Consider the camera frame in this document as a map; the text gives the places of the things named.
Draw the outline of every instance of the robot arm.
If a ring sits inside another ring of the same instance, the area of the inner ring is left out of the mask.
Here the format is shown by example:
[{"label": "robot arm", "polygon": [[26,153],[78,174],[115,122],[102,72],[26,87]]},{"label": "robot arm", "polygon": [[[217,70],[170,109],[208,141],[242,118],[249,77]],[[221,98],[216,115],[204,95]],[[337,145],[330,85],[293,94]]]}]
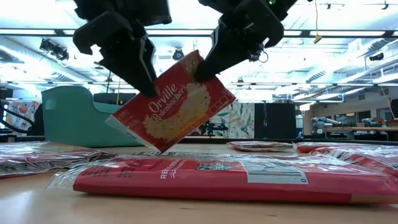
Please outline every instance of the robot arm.
[{"label": "robot arm", "polygon": [[[153,43],[145,26],[171,23],[168,0],[74,0],[76,13],[87,20],[73,35],[79,51],[92,54],[98,45],[100,65],[146,96],[156,95]],[[264,48],[275,46],[284,35],[280,23],[296,0],[199,0],[221,12],[212,33],[213,46],[195,78],[205,81],[246,59],[256,61]]]}]

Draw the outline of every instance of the table surface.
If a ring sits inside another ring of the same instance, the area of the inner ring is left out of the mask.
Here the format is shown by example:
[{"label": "table surface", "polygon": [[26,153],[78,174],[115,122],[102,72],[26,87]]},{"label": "table surface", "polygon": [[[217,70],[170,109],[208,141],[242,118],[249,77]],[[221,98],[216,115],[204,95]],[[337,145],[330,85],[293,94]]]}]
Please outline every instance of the table surface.
[{"label": "table surface", "polygon": [[[145,147],[107,149],[118,153]],[[239,153],[225,145],[179,144],[170,151]],[[52,173],[0,180],[0,223],[397,223],[396,205],[310,205],[107,197],[49,189]]]}]

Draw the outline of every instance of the plastic wrapper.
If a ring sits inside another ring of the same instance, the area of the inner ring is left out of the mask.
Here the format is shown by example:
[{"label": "plastic wrapper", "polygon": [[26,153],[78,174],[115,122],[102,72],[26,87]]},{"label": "plastic wrapper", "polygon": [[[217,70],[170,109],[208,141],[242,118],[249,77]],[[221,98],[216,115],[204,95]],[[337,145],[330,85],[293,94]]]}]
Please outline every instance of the plastic wrapper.
[{"label": "plastic wrapper", "polygon": [[391,147],[387,149],[323,147],[311,152],[311,154],[317,153],[382,172],[398,179],[398,149],[391,149]]},{"label": "plastic wrapper", "polygon": [[385,174],[319,156],[123,156],[55,174],[48,188],[101,195],[312,203],[398,203]]},{"label": "plastic wrapper", "polygon": [[194,82],[201,61],[197,50],[188,54],[155,80],[157,96],[138,94],[106,123],[147,147],[166,151],[235,100],[216,77]]},{"label": "plastic wrapper", "polygon": [[294,145],[294,149],[298,152],[309,153],[314,149],[322,147],[339,147],[347,149],[398,149],[398,146],[382,146],[372,144],[357,144],[357,143],[345,143],[345,142],[299,142]]},{"label": "plastic wrapper", "polygon": [[234,141],[227,145],[244,152],[295,152],[293,144],[266,141]]},{"label": "plastic wrapper", "polygon": [[50,142],[2,144],[0,150],[0,179],[39,174],[52,169],[109,159],[114,154],[96,149],[67,146]]}]

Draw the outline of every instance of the barcode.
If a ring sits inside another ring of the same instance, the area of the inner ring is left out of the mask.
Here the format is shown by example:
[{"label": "barcode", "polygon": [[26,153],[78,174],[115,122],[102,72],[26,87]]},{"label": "barcode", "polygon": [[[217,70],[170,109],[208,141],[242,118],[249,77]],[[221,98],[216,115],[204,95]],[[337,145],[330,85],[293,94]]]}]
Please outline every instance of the barcode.
[{"label": "barcode", "polygon": [[248,183],[257,184],[308,184],[305,173],[294,166],[270,166],[242,162],[248,175]]}]

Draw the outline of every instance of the teal bin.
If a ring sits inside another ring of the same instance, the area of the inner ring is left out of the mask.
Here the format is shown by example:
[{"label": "teal bin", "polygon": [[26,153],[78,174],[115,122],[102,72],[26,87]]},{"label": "teal bin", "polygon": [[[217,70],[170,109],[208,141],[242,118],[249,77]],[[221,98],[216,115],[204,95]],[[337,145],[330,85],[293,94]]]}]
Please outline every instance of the teal bin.
[{"label": "teal bin", "polygon": [[42,92],[45,140],[86,147],[140,146],[105,124],[121,106],[95,103],[82,86],[58,86]]}]

